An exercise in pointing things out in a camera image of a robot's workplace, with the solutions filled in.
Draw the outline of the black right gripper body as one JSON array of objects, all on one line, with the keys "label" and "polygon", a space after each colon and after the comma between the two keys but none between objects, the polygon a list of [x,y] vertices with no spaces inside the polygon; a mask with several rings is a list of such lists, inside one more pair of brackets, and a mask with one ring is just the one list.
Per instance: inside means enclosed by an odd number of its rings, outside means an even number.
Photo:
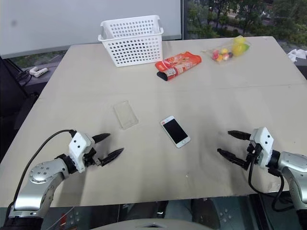
[{"label": "black right gripper body", "polygon": [[247,170],[249,166],[254,165],[258,162],[259,155],[261,153],[261,145],[257,143],[255,146],[252,143],[249,143],[247,147],[247,156],[244,169]]}]

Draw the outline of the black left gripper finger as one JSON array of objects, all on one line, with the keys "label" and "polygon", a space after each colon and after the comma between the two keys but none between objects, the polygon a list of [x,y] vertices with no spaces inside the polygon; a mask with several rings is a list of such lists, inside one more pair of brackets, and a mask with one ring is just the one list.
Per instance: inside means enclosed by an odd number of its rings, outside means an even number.
[{"label": "black left gripper finger", "polygon": [[94,143],[99,143],[110,136],[110,133],[102,133],[95,136],[92,136],[92,139],[94,140]]},{"label": "black left gripper finger", "polygon": [[99,159],[100,165],[105,166],[115,160],[124,150],[124,148],[117,149],[111,153],[109,153],[105,158]]}]

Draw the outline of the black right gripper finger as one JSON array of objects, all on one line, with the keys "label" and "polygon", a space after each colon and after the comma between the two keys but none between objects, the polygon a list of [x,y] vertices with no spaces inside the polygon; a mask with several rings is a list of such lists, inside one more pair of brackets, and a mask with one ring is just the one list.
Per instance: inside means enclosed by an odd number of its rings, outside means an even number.
[{"label": "black right gripper finger", "polygon": [[250,141],[251,134],[249,133],[238,131],[238,130],[230,130],[227,133],[237,139]]},{"label": "black right gripper finger", "polygon": [[220,149],[220,148],[217,149],[217,152],[221,156],[223,156],[225,159],[227,159],[229,162],[234,163],[234,164],[240,166],[243,169],[248,168],[247,162],[238,158],[235,154],[230,153],[230,152],[223,150],[223,149]]}]

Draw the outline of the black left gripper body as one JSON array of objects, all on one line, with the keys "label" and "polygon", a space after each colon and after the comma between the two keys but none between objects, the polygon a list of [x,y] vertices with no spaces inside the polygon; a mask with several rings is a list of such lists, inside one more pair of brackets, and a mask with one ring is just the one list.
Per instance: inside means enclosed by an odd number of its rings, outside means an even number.
[{"label": "black left gripper body", "polygon": [[100,159],[96,156],[96,150],[94,147],[91,147],[88,153],[83,155],[83,162],[85,167],[89,167],[91,165],[101,166]]}]

